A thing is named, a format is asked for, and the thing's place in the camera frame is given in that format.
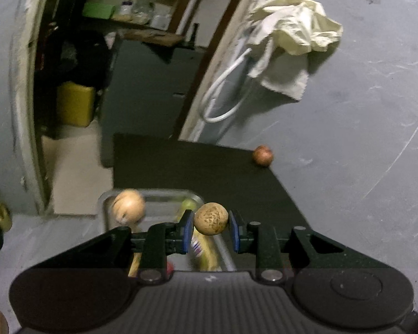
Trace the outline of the yellow spotted banana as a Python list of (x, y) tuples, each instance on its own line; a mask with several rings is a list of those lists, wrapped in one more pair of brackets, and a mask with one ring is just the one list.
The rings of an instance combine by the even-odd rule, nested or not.
[(212, 237), (203, 235), (197, 229), (193, 231), (190, 256), (192, 265), (197, 271), (218, 271), (220, 269), (217, 247)]

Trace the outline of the small tan fruit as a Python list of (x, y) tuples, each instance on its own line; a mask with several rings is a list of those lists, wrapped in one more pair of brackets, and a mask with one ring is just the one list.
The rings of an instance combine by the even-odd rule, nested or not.
[(220, 234), (227, 226), (228, 211), (219, 203), (206, 203), (194, 214), (195, 229), (203, 235), (214, 236)]

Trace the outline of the red cherry tomato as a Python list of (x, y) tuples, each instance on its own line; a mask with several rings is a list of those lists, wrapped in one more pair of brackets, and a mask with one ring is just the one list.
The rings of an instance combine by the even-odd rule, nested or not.
[(174, 273), (174, 265), (172, 262), (167, 262), (167, 274), (171, 275)]

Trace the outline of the dark spotted banana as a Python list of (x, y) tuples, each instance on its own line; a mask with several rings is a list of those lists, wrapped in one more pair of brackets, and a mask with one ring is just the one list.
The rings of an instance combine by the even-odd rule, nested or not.
[[(137, 224), (130, 225), (130, 228), (131, 228), (131, 231), (133, 233), (140, 232), (140, 229), (139, 229)], [(139, 265), (140, 265), (141, 256), (142, 256), (141, 252), (135, 252), (133, 254), (133, 261), (131, 263), (129, 274), (128, 274), (129, 277), (136, 277), (137, 276), (137, 271), (138, 271), (138, 268), (139, 268)]]

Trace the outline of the green grape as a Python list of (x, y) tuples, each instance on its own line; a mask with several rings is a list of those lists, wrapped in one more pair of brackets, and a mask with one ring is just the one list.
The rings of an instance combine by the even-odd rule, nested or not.
[(194, 211), (194, 210), (197, 209), (197, 207), (198, 207), (198, 205), (193, 199), (187, 198), (181, 203), (180, 209), (184, 213), (187, 210)]

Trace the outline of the silver metal tray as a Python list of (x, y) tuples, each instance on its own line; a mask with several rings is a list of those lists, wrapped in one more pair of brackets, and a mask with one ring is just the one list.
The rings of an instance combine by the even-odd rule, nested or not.
[[(103, 232), (109, 231), (119, 223), (111, 213), (111, 206), (115, 197), (120, 193), (119, 189), (104, 192), (98, 200), (98, 213), (102, 221)], [(141, 189), (140, 194), (145, 200), (145, 216), (137, 223), (141, 232), (145, 232), (150, 226), (163, 222), (178, 222), (183, 212), (181, 203), (187, 199), (193, 199), (200, 208), (205, 200), (199, 195), (186, 190), (174, 189)], [(218, 271), (234, 271), (236, 266), (229, 254), (229, 250), (221, 235), (210, 236), (217, 247), (220, 260)], [(186, 255), (172, 254), (167, 260), (172, 262), (174, 269), (178, 271), (197, 271), (192, 265), (190, 248)]]

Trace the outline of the black table mat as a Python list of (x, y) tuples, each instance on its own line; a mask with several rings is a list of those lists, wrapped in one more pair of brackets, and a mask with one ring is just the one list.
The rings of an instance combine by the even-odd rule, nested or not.
[(116, 188), (192, 191), (239, 212), (246, 222), (273, 226), (277, 237), (289, 241), (283, 248), (294, 271), (310, 264), (292, 234), (295, 226), (307, 225), (306, 219), (274, 173), (255, 164), (250, 151), (116, 134), (113, 152)]

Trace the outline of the red pomegranate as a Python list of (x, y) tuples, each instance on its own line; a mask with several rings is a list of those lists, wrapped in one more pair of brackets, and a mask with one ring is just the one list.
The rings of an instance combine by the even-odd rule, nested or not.
[(253, 160), (257, 165), (268, 167), (274, 159), (273, 151), (270, 147), (261, 145), (253, 151)]

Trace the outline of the dark cabinet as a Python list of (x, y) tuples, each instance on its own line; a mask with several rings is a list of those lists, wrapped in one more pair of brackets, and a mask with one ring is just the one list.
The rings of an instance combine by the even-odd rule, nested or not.
[(113, 166), (113, 136), (168, 138), (205, 52), (141, 41), (118, 41), (100, 108), (100, 161)]

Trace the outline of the yellow plastic container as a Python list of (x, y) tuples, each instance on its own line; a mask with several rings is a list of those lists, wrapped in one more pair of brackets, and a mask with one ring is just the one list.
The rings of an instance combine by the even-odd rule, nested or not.
[(63, 125), (87, 127), (93, 119), (95, 90), (92, 87), (66, 82), (57, 96), (57, 113)]

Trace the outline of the cream cloth bag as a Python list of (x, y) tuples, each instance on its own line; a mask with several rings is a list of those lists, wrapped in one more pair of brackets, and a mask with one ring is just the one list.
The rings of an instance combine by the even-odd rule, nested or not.
[(314, 0), (267, 0), (249, 16), (254, 28), (247, 47), (254, 64), (248, 77), (299, 101), (306, 89), (308, 55), (338, 43), (344, 28)]

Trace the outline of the green box on shelf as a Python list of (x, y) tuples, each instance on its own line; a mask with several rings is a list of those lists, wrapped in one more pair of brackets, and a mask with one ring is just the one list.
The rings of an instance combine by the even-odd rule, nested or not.
[(104, 4), (101, 2), (86, 2), (82, 15), (84, 17), (98, 18), (108, 20), (115, 12), (113, 4)]

